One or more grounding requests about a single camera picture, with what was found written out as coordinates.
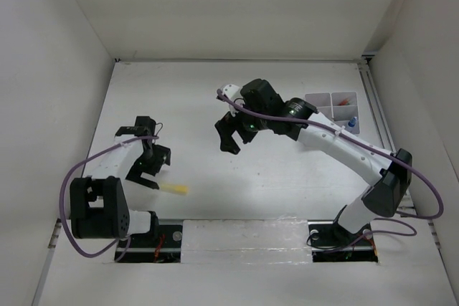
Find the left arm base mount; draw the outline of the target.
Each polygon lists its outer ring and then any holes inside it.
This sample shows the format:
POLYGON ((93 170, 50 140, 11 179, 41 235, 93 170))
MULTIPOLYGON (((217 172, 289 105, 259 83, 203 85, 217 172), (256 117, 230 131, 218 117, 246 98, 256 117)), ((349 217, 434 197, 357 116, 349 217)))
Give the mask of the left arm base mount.
POLYGON ((129 248, 126 242, 118 244, 114 260, 119 263, 175 264, 181 262, 183 222, 164 220, 159 222, 157 237, 136 234, 129 248))

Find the yellow highlighter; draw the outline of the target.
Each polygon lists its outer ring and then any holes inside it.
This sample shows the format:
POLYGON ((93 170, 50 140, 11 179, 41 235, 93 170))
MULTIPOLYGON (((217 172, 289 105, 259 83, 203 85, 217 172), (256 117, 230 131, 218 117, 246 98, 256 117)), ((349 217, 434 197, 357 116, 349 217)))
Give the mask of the yellow highlighter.
POLYGON ((189 187, 185 185, 178 185, 178 184, 169 184, 169 183, 161 183, 159 185, 159 189, 161 191, 172 193, 180 196, 185 196, 189 193, 189 187))

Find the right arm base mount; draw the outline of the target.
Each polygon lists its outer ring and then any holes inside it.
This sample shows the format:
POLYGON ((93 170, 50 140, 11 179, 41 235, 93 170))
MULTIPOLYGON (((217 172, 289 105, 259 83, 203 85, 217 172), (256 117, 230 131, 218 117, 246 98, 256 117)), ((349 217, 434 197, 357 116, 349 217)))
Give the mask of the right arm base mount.
POLYGON ((312 249, 314 263, 325 262, 378 262, 376 247, 371 235, 359 238, 371 231, 366 224, 356 234, 340 230, 329 221, 309 221, 306 244, 312 249))

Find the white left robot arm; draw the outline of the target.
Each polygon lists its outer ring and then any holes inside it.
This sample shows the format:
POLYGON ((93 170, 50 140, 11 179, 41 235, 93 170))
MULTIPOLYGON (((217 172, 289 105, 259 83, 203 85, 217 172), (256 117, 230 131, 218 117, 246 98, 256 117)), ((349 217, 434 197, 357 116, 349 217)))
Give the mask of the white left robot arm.
POLYGON ((154 211, 129 209, 123 183, 132 182, 151 190, 159 189, 156 176, 171 164, 171 149, 154 143, 156 121, 138 116, 132 126, 120 127, 114 149, 103 154, 99 165, 88 175, 70 184, 72 235, 78 239, 122 239, 135 236, 152 246, 160 236, 154 211))

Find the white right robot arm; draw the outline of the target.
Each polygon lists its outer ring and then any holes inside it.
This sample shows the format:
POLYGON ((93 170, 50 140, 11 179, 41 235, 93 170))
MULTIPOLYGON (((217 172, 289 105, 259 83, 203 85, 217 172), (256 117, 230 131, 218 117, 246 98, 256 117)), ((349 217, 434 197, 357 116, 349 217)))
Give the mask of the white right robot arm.
POLYGON ((217 97, 229 105, 215 124, 222 152, 240 152, 234 133, 249 143, 258 132, 271 130, 325 153, 366 182, 366 190, 340 210, 329 228, 317 233, 318 239, 330 239, 333 247, 343 246, 371 221, 395 215, 411 182, 409 152, 373 152, 367 142, 333 123, 316 106, 298 97, 284 101, 267 80, 256 79, 243 87, 225 85, 218 89, 217 97))

